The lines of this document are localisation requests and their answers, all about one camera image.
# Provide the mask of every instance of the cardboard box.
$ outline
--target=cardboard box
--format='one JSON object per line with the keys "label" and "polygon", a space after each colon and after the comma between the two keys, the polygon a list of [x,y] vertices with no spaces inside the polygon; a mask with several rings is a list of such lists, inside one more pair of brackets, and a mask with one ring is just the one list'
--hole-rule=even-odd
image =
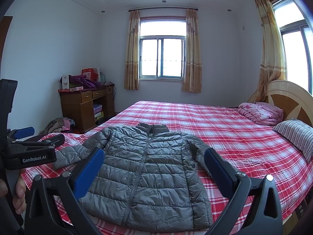
{"label": "cardboard box", "polygon": [[94,105],[94,114],[101,112],[102,111],[102,105],[100,104],[95,104]]}
{"label": "cardboard box", "polygon": [[93,68],[83,69],[81,74],[86,75],[86,79],[97,81],[97,73],[94,72]]}
{"label": "cardboard box", "polygon": [[292,212],[291,217],[284,223],[283,230],[285,234],[289,234],[298,222],[297,214]]}
{"label": "cardboard box", "polygon": [[103,111],[101,111],[101,114],[96,117],[96,120],[99,120],[99,119],[101,119],[101,118],[103,118],[103,117],[104,117],[104,113],[103,113]]}
{"label": "cardboard box", "polygon": [[94,118],[97,118],[97,117],[99,117],[99,116],[101,116],[101,112],[95,114],[95,115],[94,115]]}
{"label": "cardboard box", "polygon": [[103,118],[100,118],[99,120],[96,121],[96,125],[101,125],[103,124],[104,122],[106,121],[106,119],[103,117]]}
{"label": "cardboard box", "polygon": [[62,89],[69,89],[69,77],[68,75],[62,75]]}
{"label": "cardboard box", "polygon": [[101,77],[100,77],[100,68],[97,67],[97,68],[93,68],[94,70],[94,73],[97,75],[94,74],[94,77],[96,78],[95,80],[98,81],[98,82],[101,82]]}

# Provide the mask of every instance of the curtain rod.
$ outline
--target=curtain rod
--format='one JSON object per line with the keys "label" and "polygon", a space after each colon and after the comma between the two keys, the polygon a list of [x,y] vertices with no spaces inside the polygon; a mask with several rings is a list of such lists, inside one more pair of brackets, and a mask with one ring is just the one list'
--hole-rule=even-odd
{"label": "curtain rod", "polygon": [[198,11],[199,9],[195,9],[195,8],[182,8],[182,7],[154,7],[154,8],[143,8],[143,9],[136,9],[136,10],[150,10],[150,9],[190,9],[190,10],[196,10]]}

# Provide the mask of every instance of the red plaid bedsheet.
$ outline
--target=red plaid bedsheet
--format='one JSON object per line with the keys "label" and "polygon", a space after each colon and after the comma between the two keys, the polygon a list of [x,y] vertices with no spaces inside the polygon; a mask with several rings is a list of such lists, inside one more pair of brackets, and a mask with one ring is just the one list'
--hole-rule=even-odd
{"label": "red plaid bedsheet", "polygon": [[[172,131],[196,135],[250,177],[263,178],[267,174],[272,174],[279,192],[283,219],[300,204],[313,184],[312,161],[308,165],[303,154],[288,140],[274,132],[270,126],[257,125],[240,115],[237,109],[232,108],[139,101],[83,135],[65,133],[65,143],[62,147],[82,144],[90,135],[108,126],[135,126],[139,122],[166,124]],[[37,174],[43,175],[44,178],[53,178],[59,176],[64,170],[72,168],[73,166],[69,166],[54,171],[51,164],[45,164],[29,168],[24,174],[24,179],[30,187]],[[216,221],[228,200],[222,197],[217,186],[204,170],[198,169],[198,174],[208,193],[213,219]],[[59,198],[57,205],[63,220],[70,223]],[[231,234],[241,228],[250,205],[251,198],[247,200]],[[92,217],[92,220],[103,234],[151,235],[149,232],[130,230],[95,217]],[[172,235],[204,233],[205,231],[176,232]]]}

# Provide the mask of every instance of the jacket zipper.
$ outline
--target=jacket zipper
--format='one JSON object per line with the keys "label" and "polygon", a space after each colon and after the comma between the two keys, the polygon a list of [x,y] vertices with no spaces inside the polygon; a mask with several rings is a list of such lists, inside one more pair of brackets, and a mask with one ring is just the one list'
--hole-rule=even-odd
{"label": "jacket zipper", "polygon": [[148,142],[147,142],[147,145],[146,145],[146,148],[145,148],[145,152],[143,154],[143,158],[141,160],[141,163],[140,163],[140,166],[139,166],[139,169],[138,169],[138,175],[136,177],[136,181],[134,183],[134,187],[133,187],[133,189],[132,189],[132,191],[130,193],[130,196],[129,196],[128,206],[127,206],[127,208],[125,210],[125,214],[124,214],[124,217],[123,217],[123,220],[122,220],[122,223],[121,223],[122,226],[126,225],[126,219],[127,219],[128,215],[129,215],[131,204],[132,204],[132,201],[133,201],[133,197],[134,197],[135,191],[136,191],[138,183],[139,183],[139,179],[140,179],[140,176],[141,176],[142,168],[143,168],[143,165],[145,163],[146,156],[147,156],[150,140],[151,139],[149,138]]}

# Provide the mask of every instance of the finger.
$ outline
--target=finger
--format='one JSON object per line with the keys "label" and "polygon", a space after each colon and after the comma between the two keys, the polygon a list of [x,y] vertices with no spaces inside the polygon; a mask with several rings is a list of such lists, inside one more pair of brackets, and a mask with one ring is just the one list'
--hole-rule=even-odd
{"label": "finger", "polygon": [[25,197],[23,198],[18,198],[16,196],[14,196],[12,203],[15,209],[19,209],[21,207],[21,205],[23,204],[23,202],[25,201]]}
{"label": "finger", "polygon": [[16,195],[21,199],[25,196],[25,192],[26,192],[26,185],[25,185],[25,181],[22,177],[22,175],[20,174],[18,177],[18,182],[16,183]]}
{"label": "finger", "polygon": [[0,197],[4,197],[7,194],[7,185],[0,179]]}
{"label": "finger", "polygon": [[25,211],[25,209],[26,209],[26,203],[24,201],[23,204],[18,209],[15,210],[15,212],[18,215],[20,215],[20,214],[22,214]]}

